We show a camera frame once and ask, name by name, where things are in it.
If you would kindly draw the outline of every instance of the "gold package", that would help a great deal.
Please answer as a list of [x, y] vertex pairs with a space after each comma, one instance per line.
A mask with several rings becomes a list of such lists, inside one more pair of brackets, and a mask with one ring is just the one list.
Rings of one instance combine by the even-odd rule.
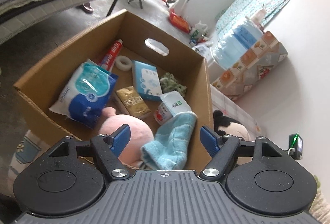
[[115, 100], [123, 113], [133, 117], [143, 119], [151, 112], [133, 86], [117, 90]]

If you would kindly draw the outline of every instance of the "plastic bottle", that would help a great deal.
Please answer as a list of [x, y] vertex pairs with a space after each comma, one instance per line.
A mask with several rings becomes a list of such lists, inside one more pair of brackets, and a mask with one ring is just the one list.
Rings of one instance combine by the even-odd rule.
[[261, 38], [263, 32], [249, 18], [243, 17], [218, 43], [211, 46], [213, 59], [225, 70]]

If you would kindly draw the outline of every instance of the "blue plastic bag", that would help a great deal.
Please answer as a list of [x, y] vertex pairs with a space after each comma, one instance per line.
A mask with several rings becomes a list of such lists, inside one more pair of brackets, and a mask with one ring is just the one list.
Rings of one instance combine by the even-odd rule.
[[73, 73], [58, 100], [49, 110], [93, 128], [117, 82], [118, 76], [92, 61]]

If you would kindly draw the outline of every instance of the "stuffed animal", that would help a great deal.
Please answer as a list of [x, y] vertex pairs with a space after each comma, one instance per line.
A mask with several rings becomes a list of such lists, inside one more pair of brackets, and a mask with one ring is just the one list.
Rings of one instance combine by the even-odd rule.
[[102, 124], [99, 133], [112, 134], [123, 124], [128, 124], [131, 129], [131, 140], [119, 155], [119, 160], [127, 165], [139, 168], [142, 163], [141, 147], [147, 142], [153, 141], [153, 133], [149, 126], [142, 120], [126, 114], [116, 115], [116, 109], [106, 107], [102, 114], [107, 117]]
[[[222, 111], [213, 112], [214, 131], [218, 135], [231, 134], [240, 138], [240, 140], [251, 141], [247, 129], [238, 120], [224, 116]], [[237, 160], [238, 165], [250, 162], [252, 157], [240, 157]]]

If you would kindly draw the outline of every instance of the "blue white box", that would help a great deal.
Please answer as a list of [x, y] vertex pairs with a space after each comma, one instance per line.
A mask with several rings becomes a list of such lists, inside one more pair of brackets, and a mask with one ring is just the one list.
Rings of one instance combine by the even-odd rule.
[[133, 61], [133, 85], [143, 99], [161, 101], [162, 89], [155, 66]]

